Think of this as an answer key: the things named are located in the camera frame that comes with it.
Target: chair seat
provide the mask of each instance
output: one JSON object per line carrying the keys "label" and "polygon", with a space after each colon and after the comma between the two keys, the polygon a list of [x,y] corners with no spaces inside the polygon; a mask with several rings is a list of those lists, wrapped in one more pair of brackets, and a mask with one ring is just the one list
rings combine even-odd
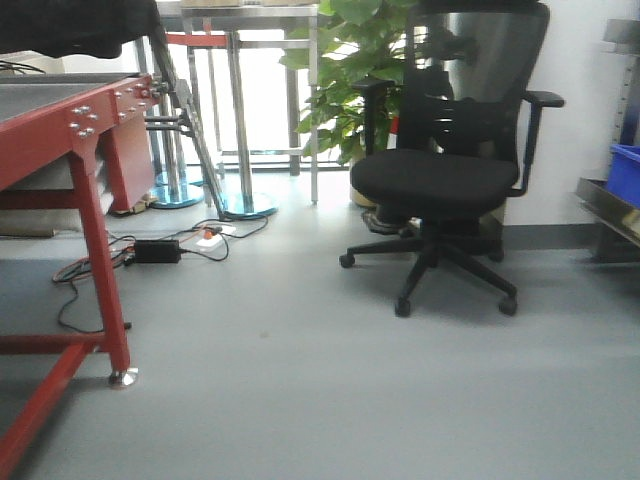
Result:
{"label": "chair seat", "polygon": [[395,149],[356,163],[351,184],[398,213],[435,220],[476,218],[504,202],[518,175],[511,162]]}

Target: red metal workbench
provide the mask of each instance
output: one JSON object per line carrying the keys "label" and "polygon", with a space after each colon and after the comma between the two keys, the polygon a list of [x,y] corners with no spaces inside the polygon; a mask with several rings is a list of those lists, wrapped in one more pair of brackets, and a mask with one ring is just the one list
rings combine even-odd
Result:
{"label": "red metal workbench", "polygon": [[[29,77],[0,80],[0,208],[79,210],[104,331],[0,336],[0,354],[60,355],[0,438],[0,480],[9,478],[88,354],[108,354],[112,386],[125,387],[135,380],[96,185],[98,144],[107,163],[114,209],[131,208],[153,184],[143,118],[156,103],[148,75]],[[73,188],[10,190],[63,155]]]}

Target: black power adapter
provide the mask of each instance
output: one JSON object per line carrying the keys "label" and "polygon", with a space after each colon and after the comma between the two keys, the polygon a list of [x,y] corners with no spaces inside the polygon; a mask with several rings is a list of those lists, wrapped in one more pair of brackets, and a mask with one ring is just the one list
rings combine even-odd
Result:
{"label": "black power adapter", "polygon": [[136,263],[178,263],[182,258],[178,240],[136,240]]}

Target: blue plastic bin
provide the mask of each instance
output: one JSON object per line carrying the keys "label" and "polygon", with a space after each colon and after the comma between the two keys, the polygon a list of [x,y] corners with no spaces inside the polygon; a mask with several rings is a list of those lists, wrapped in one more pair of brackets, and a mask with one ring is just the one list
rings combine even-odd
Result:
{"label": "blue plastic bin", "polygon": [[640,208],[640,146],[612,145],[613,162],[605,188]]}

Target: chair armrest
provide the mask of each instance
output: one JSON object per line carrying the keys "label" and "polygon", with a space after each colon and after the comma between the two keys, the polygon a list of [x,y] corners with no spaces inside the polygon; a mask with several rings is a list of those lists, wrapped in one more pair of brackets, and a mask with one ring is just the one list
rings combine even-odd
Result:
{"label": "chair armrest", "polygon": [[564,98],[553,92],[527,91],[522,98],[537,107],[564,107]]}
{"label": "chair armrest", "polygon": [[373,153],[377,100],[380,98],[381,92],[386,92],[389,87],[394,85],[393,80],[381,80],[375,77],[365,77],[351,84],[351,87],[357,90],[364,99],[364,147],[367,155]]}
{"label": "chair armrest", "polygon": [[560,95],[553,92],[543,91],[527,91],[524,93],[522,99],[531,104],[531,114],[529,116],[527,143],[524,148],[524,158],[522,160],[522,180],[520,181],[520,187],[511,189],[509,192],[510,197],[521,197],[527,193],[529,176],[531,175],[531,166],[533,165],[536,143],[538,142],[538,131],[540,130],[542,109],[545,107],[564,107],[565,103],[564,98]]}

